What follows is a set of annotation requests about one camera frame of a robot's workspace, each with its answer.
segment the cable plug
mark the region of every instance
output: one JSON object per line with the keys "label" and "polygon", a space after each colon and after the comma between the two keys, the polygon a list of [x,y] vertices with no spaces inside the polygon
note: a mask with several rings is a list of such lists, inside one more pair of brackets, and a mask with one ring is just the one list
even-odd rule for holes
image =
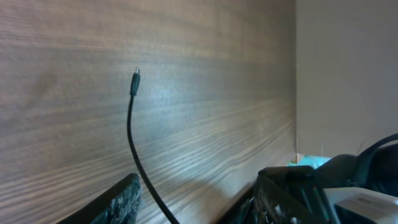
{"label": "cable plug", "polygon": [[130,95],[131,96],[136,96],[137,91],[138,91],[138,86],[139,86],[139,80],[141,79],[141,76],[139,75],[139,67],[136,68],[136,72],[132,75],[132,80],[131,80],[131,89],[130,89]]}

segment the wood grain panel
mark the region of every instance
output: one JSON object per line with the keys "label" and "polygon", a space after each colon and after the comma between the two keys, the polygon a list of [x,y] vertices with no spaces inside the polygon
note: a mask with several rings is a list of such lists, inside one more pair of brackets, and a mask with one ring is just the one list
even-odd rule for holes
{"label": "wood grain panel", "polygon": [[[137,172],[212,223],[295,150],[295,5],[0,0],[0,222],[53,223]],[[144,188],[138,223],[167,222]]]}

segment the black object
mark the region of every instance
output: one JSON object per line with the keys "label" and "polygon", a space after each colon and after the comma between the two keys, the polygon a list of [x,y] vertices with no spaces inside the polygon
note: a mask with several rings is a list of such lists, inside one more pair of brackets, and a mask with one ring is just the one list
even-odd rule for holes
{"label": "black object", "polygon": [[60,221],[69,223],[135,223],[141,201],[137,174],[129,174],[79,211]]}
{"label": "black object", "polygon": [[[398,197],[398,134],[386,137],[358,156],[338,155],[317,169],[309,166],[267,167],[258,173],[252,199],[245,195],[240,207],[221,220],[225,223],[336,223],[323,189],[362,187]],[[246,208],[251,202],[250,211]],[[344,213],[341,223],[364,222]]]}
{"label": "black object", "polygon": [[141,174],[141,177],[145,183],[145,185],[148,188],[148,191],[150,194],[153,196],[155,202],[159,206],[159,208],[162,210],[164,215],[169,219],[170,223],[172,224],[178,224],[177,219],[174,217],[173,213],[169,210],[169,208],[166,206],[166,204],[163,202],[159,194],[156,192],[155,187],[152,185],[150,182],[147,174],[145,173],[145,170],[138,158],[137,154],[137,149],[134,145],[134,141],[132,140],[132,134],[131,134],[131,112],[132,112],[132,105],[134,102],[134,97],[137,95],[138,91],[138,86],[140,82],[141,76],[139,74],[139,68],[137,67],[136,72],[132,75],[132,80],[131,80],[131,89],[130,89],[130,103],[129,103],[129,110],[127,112],[127,138],[129,140],[129,145],[131,149],[132,156],[134,158],[134,161],[136,162],[137,169],[139,173]]}

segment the light blue object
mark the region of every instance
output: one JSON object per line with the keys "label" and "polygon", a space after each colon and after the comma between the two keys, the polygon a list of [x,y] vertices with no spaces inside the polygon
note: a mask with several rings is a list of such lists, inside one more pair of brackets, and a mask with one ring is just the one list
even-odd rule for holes
{"label": "light blue object", "polygon": [[322,166],[324,163],[328,162],[330,158],[321,156],[304,156],[304,158],[298,162],[290,162],[288,166],[312,166],[314,169]]}

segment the white object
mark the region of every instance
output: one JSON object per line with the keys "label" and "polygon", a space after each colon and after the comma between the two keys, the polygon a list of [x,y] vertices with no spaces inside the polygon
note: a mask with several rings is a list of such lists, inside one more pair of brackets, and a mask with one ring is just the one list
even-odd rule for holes
{"label": "white object", "polygon": [[359,187],[324,189],[332,214],[340,224],[335,205],[375,223],[398,223],[398,198]]}

